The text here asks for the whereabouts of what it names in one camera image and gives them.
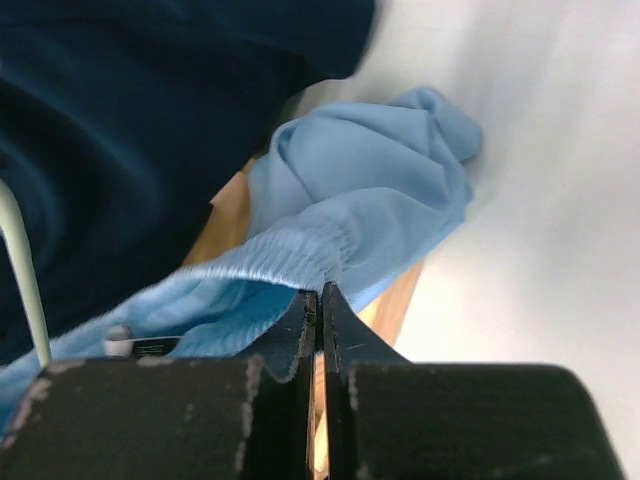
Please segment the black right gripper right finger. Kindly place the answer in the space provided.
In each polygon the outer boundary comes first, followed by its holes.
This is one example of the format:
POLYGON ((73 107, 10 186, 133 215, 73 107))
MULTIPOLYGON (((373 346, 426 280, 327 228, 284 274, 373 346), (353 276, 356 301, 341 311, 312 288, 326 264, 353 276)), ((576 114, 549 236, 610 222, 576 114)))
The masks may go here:
POLYGON ((331 328, 326 338, 334 345, 336 371, 343 384, 358 362, 410 363, 357 317, 335 283, 324 285, 322 306, 324 324, 331 328))

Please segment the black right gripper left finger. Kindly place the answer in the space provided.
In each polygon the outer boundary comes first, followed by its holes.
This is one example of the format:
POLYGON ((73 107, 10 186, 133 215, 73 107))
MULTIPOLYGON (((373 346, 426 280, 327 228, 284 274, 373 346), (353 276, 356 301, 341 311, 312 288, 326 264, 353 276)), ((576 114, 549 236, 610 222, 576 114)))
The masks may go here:
POLYGON ((297 292, 284 314, 244 350, 245 357, 258 356, 278 383, 288 383, 300 373, 314 371, 318 296, 297 292))

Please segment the light blue shorts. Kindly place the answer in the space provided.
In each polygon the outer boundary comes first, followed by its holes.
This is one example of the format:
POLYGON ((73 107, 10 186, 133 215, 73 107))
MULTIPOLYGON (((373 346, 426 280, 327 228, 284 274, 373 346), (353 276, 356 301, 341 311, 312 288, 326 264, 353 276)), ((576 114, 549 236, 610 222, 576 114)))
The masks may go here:
POLYGON ((53 358, 102 357, 116 326, 177 337, 177 358, 244 353, 297 292, 328 282, 365 308, 463 222, 464 164, 481 142, 480 125, 427 88, 387 104, 323 105, 282 125, 248 176, 244 242, 54 338, 53 358))

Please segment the pale green hanger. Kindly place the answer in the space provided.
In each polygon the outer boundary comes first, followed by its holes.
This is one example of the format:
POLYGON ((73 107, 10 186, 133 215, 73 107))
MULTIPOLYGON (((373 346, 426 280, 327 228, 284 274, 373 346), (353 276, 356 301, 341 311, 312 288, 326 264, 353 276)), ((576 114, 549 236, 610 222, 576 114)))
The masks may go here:
POLYGON ((23 217, 14 194, 5 182, 1 182, 1 235, 17 283, 39 366, 45 368, 52 359, 47 322, 23 217))

